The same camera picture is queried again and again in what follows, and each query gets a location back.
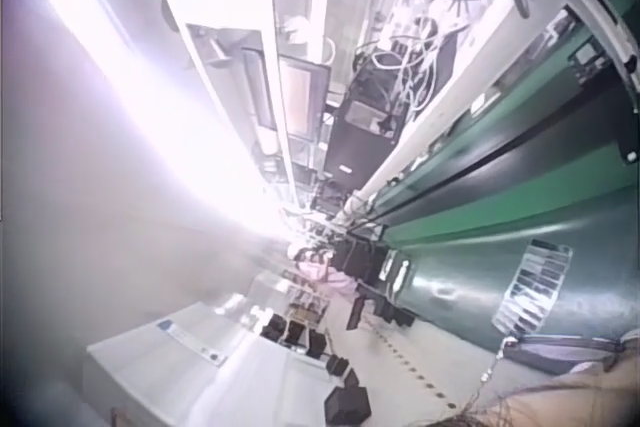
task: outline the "monitor screen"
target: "monitor screen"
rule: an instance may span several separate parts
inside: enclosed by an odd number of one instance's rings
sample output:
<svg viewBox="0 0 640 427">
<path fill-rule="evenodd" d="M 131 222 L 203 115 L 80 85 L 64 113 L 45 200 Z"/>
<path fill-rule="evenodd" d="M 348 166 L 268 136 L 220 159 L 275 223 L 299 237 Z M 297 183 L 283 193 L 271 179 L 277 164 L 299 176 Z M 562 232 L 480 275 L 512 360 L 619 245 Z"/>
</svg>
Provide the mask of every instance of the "monitor screen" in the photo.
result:
<svg viewBox="0 0 640 427">
<path fill-rule="evenodd" d="M 244 49 L 245 71 L 258 124 L 277 130 L 265 74 L 264 53 Z M 305 60 L 280 56 L 282 97 L 290 137 L 315 143 L 329 90 L 331 69 Z"/>
</svg>

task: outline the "green panel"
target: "green panel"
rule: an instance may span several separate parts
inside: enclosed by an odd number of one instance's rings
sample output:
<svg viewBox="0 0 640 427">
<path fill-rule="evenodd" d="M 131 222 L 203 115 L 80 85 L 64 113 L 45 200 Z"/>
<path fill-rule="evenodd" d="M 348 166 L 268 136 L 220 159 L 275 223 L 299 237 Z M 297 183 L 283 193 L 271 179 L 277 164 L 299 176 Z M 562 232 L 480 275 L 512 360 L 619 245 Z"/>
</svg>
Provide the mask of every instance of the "green panel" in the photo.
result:
<svg viewBox="0 0 640 427">
<path fill-rule="evenodd" d="M 616 10 L 622 13 L 628 12 L 634 3 L 637 2 L 637 0 L 611 1 Z M 468 129 L 461 131 L 459 135 L 451 139 L 442 150 L 425 164 L 418 167 L 418 169 L 412 172 L 410 176 L 399 185 L 381 193 L 376 202 L 376 210 L 386 210 L 415 195 L 416 192 L 419 192 L 425 176 L 432 171 L 433 168 L 442 162 L 446 162 L 460 148 L 469 144 L 479 136 L 482 136 L 487 126 L 492 125 L 515 109 L 521 107 L 527 99 L 534 96 L 547 82 L 558 75 L 563 69 L 567 68 L 567 57 L 579 48 L 590 36 L 590 31 L 584 28 L 575 33 L 564 46 L 523 79 L 509 95 L 499 101 L 486 114 L 479 117 Z"/>
<path fill-rule="evenodd" d="M 407 248 L 412 272 L 399 302 L 424 320 L 495 350 L 502 335 L 491 317 L 532 238 L 574 250 L 542 333 L 617 338 L 638 326 L 637 186 L 464 238 Z"/>
<path fill-rule="evenodd" d="M 637 166 L 625 166 L 611 145 L 507 192 L 390 228 L 385 240 L 400 248 L 432 236 L 503 224 L 635 185 L 637 177 Z"/>
</svg>

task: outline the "white machine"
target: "white machine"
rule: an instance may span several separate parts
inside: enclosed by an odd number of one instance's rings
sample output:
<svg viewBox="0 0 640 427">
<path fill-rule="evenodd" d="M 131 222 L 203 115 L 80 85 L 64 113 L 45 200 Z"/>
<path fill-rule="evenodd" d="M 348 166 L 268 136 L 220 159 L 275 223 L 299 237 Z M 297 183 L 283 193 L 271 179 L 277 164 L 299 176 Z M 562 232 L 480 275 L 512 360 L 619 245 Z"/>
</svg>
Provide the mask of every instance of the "white machine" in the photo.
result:
<svg viewBox="0 0 640 427">
<path fill-rule="evenodd" d="M 340 381 L 323 361 L 256 333 L 286 304 L 278 284 L 289 282 L 271 277 L 247 296 L 199 302 L 89 346 L 84 398 L 102 418 L 136 426 L 324 425 L 323 401 Z"/>
</svg>

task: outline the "dashed line on floor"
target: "dashed line on floor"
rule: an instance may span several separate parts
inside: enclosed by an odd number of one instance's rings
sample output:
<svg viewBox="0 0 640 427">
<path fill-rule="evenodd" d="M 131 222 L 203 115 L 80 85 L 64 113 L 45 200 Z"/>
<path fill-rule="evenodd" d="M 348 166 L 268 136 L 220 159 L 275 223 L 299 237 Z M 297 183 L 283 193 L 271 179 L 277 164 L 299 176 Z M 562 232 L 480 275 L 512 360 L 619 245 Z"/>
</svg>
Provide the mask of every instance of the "dashed line on floor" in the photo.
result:
<svg viewBox="0 0 640 427">
<path fill-rule="evenodd" d="M 382 333 L 371 323 L 371 321 L 369 321 L 369 319 L 365 319 L 365 323 L 373 330 L 374 334 L 377 335 L 382 340 L 382 342 L 385 345 L 387 345 L 387 347 L 389 347 L 391 349 L 391 352 L 393 354 L 395 354 L 394 357 L 396 359 L 398 359 L 399 361 L 401 361 L 401 364 L 403 366 L 408 366 L 409 372 L 411 372 L 411 373 L 417 373 L 418 372 L 418 369 L 416 369 L 415 367 L 411 366 L 411 362 L 410 361 L 403 360 L 405 358 L 404 355 L 401 354 L 399 352 L 399 350 L 389 340 L 387 340 L 387 338 L 384 335 L 382 335 Z M 419 381 L 424 381 L 425 377 L 424 377 L 424 375 L 418 374 L 418 375 L 416 375 L 416 379 L 419 380 Z M 435 385 L 433 385 L 430 382 L 426 382 L 424 384 L 424 386 L 427 389 L 435 389 Z M 439 399 L 446 399 L 446 395 L 443 394 L 442 392 L 436 392 L 435 396 L 437 398 L 439 398 Z M 447 402 L 447 407 L 449 409 L 457 409 L 457 405 L 454 404 L 453 402 Z"/>
</svg>

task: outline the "metal bracket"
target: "metal bracket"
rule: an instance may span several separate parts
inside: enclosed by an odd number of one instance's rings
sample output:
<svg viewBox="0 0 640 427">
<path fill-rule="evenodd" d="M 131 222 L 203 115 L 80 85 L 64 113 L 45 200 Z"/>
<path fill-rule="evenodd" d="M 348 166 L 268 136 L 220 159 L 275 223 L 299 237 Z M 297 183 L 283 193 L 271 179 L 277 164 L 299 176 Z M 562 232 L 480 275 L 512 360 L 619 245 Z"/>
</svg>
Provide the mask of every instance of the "metal bracket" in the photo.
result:
<svg viewBox="0 0 640 427">
<path fill-rule="evenodd" d="M 640 102 L 640 48 L 609 0 L 567 0 L 613 61 L 631 96 L 634 112 Z"/>
</svg>

